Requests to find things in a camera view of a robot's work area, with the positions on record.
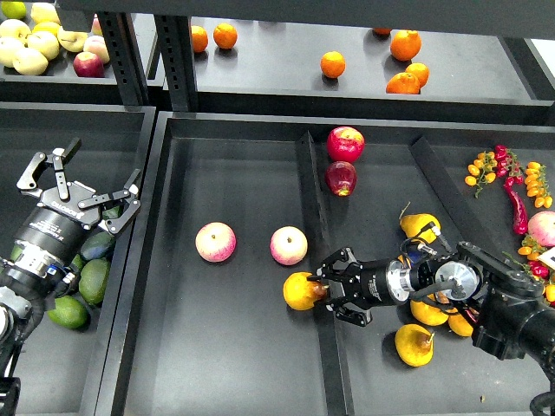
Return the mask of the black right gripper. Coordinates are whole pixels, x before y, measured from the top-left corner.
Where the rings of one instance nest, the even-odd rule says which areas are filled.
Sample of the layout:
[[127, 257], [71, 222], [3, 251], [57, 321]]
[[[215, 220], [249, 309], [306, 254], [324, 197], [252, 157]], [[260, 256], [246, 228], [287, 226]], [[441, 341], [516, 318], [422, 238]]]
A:
[[[406, 270], [402, 262], [375, 260], [359, 262], [350, 247], [341, 248], [326, 257], [317, 269], [317, 277], [336, 283], [353, 283], [359, 280], [360, 289], [354, 304], [360, 309], [404, 304], [409, 290], [402, 286], [402, 275]], [[323, 304], [333, 316], [342, 322], [356, 326], [368, 326], [373, 318], [369, 310], [355, 310], [347, 306], [346, 296], [334, 297]]]

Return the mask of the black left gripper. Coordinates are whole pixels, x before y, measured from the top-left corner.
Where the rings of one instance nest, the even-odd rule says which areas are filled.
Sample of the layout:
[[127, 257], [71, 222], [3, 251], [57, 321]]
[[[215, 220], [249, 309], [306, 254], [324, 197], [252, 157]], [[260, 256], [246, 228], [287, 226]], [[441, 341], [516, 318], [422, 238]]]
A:
[[[65, 148], [35, 153], [17, 181], [21, 194], [38, 199], [15, 235], [15, 244], [22, 249], [14, 261], [17, 269], [44, 278], [50, 267], [63, 268], [71, 263], [92, 229], [98, 227], [119, 236], [138, 214], [140, 169], [135, 169], [116, 192], [97, 194], [78, 181], [68, 183], [64, 168], [81, 145], [82, 141], [74, 138]], [[54, 169], [56, 187], [42, 190], [37, 181], [49, 168]], [[103, 212], [115, 206], [121, 206], [121, 215], [104, 219]]]

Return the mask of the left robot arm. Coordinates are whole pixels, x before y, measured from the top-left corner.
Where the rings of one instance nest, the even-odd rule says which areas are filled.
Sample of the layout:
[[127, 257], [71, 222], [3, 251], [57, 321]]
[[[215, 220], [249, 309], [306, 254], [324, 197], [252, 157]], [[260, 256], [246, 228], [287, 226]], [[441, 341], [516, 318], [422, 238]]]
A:
[[119, 190], [99, 193], [64, 168], [79, 150], [74, 139], [52, 153], [36, 153], [16, 183], [36, 207], [14, 236], [19, 249], [13, 260], [1, 261], [1, 413], [13, 415], [21, 381], [14, 375], [24, 342], [38, 327], [55, 299], [75, 288], [79, 275], [70, 264], [92, 231], [117, 237], [140, 209], [134, 170]]

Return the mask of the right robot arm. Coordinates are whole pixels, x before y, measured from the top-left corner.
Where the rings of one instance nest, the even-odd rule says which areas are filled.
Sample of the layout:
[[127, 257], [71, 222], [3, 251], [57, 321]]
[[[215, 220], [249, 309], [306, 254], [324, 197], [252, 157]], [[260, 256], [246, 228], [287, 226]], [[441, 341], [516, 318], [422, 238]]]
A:
[[421, 252], [421, 260], [406, 266], [397, 259], [361, 262], [350, 247], [330, 250], [327, 224], [315, 227], [317, 253], [310, 261], [312, 282], [330, 283], [317, 302], [316, 318], [328, 340], [320, 344], [333, 363], [323, 364], [324, 390], [331, 415], [353, 415], [349, 365], [342, 357], [337, 328], [324, 312], [360, 328], [372, 321], [371, 310], [424, 302], [444, 312], [455, 309], [472, 328], [473, 346], [500, 361], [536, 361], [548, 380], [554, 379], [554, 310], [541, 299], [540, 282], [501, 262], [481, 248], [460, 241], [444, 252], [423, 239], [406, 239]]

